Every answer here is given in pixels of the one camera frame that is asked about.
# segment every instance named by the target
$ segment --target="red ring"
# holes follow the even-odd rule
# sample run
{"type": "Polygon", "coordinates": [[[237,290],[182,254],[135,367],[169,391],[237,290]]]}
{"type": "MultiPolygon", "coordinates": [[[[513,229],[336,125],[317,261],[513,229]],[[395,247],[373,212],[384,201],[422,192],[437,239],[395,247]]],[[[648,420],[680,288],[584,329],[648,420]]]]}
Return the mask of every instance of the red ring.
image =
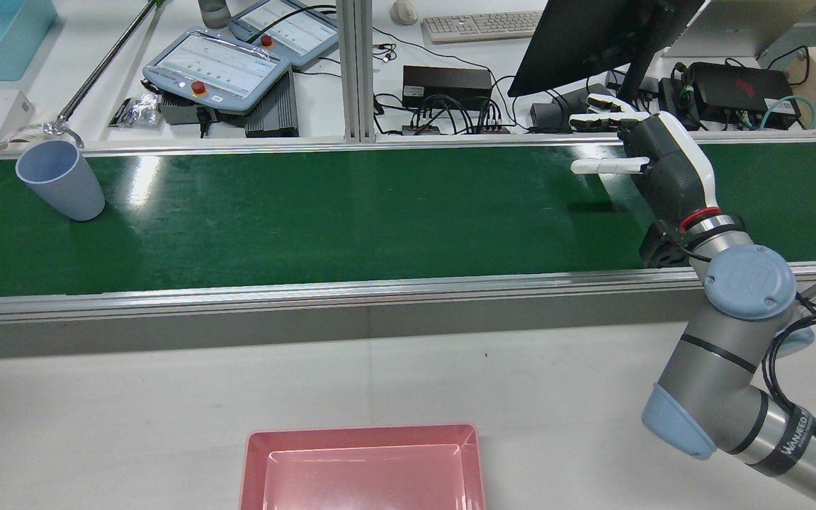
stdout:
{"type": "Polygon", "coordinates": [[[681,223],[679,223],[679,231],[684,233],[691,226],[691,222],[693,222],[699,216],[704,216],[705,214],[712,214],[713,216],[716,216],[722,213],[723,212],[719,207],[705,207],[703,209],[696,210],[695,212],[689,214],[686,219],[682,220],[681,223]]]}

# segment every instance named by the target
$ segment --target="blue joint cap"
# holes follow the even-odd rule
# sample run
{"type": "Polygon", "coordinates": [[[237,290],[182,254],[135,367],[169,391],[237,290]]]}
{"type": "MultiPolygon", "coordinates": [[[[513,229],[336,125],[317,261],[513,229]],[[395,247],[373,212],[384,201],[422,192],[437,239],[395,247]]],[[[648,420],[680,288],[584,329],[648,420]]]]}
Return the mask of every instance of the blue joint cap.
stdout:
{"type": "Polygon", "coordinates": [[[641,422],[657,438],[692,458],[706,460],[716,452],[716,445],[710,436],[661,385],[654,384],[654,392],[641,413],[641,422]]]}
{"type": "Polygon", "coordinates": [[[810,327],[803,327],[802,329],[793,331],[783,340],[783,345],[780,346],[777,359],[802,351],[802,349],[812,343],[814,343],[814,332],[810,327]]]}
{"type": "Polygon", "coordinates": [[[766,246],[742,245],[713,257],[703,289],[722,313],[735,319],[763,320],[789,310],[798,284],[779,253],[766,246]]]}

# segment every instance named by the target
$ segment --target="computer mouse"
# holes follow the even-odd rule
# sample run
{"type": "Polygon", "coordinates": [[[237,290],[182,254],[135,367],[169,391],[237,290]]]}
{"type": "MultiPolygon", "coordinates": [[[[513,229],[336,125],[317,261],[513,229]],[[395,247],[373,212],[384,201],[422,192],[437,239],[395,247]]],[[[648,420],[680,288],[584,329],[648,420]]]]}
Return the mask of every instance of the computer mouse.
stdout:
{"type": "Polygon", "coordinates": [[[389,17],[399,25],[414,25],[417,23],[417,9],[408,0],[395,0],[389,9],[389,17]]]}

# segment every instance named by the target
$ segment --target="gray bottle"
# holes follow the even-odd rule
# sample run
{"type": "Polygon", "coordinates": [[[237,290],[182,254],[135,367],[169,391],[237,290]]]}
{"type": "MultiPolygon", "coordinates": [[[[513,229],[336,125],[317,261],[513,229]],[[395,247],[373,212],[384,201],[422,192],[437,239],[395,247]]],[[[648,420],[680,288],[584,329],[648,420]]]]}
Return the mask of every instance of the gray bottle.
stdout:
{"type": "Polygon", "coordinates": [[[207,28],[225,28],[231,14],[226,0],[197,0],[200,4],[200,17],[207,28]]]}

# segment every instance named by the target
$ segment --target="screen display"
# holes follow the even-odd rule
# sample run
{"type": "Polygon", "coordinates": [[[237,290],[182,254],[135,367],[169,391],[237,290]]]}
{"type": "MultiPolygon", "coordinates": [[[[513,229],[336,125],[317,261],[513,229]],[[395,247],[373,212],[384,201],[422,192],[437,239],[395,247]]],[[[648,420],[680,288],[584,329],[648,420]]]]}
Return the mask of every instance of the screen display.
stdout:
{"type": "Polygon", "coordinates": [[[275,62],[197,35],[189,35],[157,65],[242,98],[276,68],[275,62]]]}
{"type": "MultiPolygon", "coordinates": [[[[297,10],[282,0],[269,0],[253,11],[241,16],[254,28],[262,30],[269,23],[297,10]]],[[[336,35],[336,29],[321,22],[310,13],[295,14],[266,31],[273,39],[278,40],[298,55],[304,56],[314,51],[317,46],[336,35]]]]}

